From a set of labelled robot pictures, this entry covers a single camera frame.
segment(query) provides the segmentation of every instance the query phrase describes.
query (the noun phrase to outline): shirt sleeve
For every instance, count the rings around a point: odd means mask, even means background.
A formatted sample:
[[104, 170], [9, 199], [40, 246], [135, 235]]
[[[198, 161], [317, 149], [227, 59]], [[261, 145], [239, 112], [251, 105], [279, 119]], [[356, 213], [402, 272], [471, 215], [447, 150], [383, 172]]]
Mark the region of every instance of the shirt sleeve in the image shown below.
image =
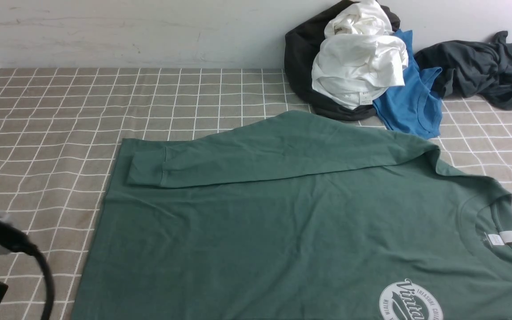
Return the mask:
[[[315, 115], [287, 112], [199, 140], [136, 152], [128, 183], [181, 188], [280, 180], [396, 164], [412, 156], [394, 142], [396, 133], [357, 130]], [[381, 145], [365, 145], [364, 134], [380, 136]]]

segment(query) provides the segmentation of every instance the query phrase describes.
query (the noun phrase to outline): green long-sleeve shirt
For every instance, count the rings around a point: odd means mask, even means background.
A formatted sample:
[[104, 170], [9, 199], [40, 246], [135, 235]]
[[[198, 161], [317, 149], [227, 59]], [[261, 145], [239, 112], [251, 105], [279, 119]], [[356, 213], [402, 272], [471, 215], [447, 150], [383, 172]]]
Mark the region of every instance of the green long-sleeve shirt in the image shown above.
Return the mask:
[[510, 194], [416, 136], [287, 112], [124, 140], [73, 320], [512, 319]]

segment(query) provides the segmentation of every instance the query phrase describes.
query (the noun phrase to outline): black cable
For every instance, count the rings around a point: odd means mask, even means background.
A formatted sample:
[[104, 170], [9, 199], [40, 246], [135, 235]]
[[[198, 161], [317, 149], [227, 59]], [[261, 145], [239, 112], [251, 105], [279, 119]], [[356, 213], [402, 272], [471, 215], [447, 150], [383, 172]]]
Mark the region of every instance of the black cable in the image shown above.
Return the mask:
[[44, 283], [47, 289], [47, 299], [45, 300], [44, 303], [43, 315], [41, 316], [41, 320], [48, 320], [51, 317], [52, 306], [53, 303], [55, 302], [55, 282], [53, 281], [51, 268], [47, 263], [47, 259], [45, 259], [41, 251], [37, 249], [35, 251], [35, 254], [32, 256], [35, 257], [37, 263], [39, 263], [41, 271], [43, 272]]
[[43, 272], [44, 283], [47, 288], [47, 299], [44, 303], [41, 320], [49, 320], [52, 307], [55, 303], [55, 282], [52, 277], [51, 268], [47, 259], [43, 256], [36, 245], [29, 241], [29, 238], [22, 231], [12, 227], [10, 224], [0, 221], [0, 245], [12, 252], [22, 252], [34, 257]]

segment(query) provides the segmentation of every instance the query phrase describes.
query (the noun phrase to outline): grid-patterned tablecloth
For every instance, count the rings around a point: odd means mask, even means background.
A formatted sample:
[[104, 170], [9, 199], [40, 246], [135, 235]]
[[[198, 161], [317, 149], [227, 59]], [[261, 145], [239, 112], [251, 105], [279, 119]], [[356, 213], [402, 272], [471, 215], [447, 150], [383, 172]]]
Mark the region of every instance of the grid-patterned tablecloth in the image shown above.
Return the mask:
[[[53, 319], [68, 319], [100, 198], [124, 137], [190, 140], [309, 111], [280, 69], [0, 69], [0, 209], [47, 255]], [[512, 192], [512, 112], [479, 97], [446, 100], [443, 159]], [[383, 127], [373, 117], [356, 125]], [[0, 320], [36, 320], [44, 283], [35, 261], [0, 256], [9, 285]]]

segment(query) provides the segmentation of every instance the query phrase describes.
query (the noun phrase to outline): blue t-shirt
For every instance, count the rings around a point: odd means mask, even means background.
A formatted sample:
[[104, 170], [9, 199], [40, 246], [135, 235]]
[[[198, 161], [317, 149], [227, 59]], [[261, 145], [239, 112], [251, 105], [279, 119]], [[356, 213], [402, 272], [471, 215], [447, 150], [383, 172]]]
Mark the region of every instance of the blue t-shirt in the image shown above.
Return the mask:
[[420, 70], [412, 52], [412, 31], [396, 31], [394, 36], [406, 43], [408, 67], [404, 87], [390, 87], [374, 100], [376, 113], [390, 130], [415, 134], [425, 139], [440, 135], [441, 99], [431, 92], [441, 68]]

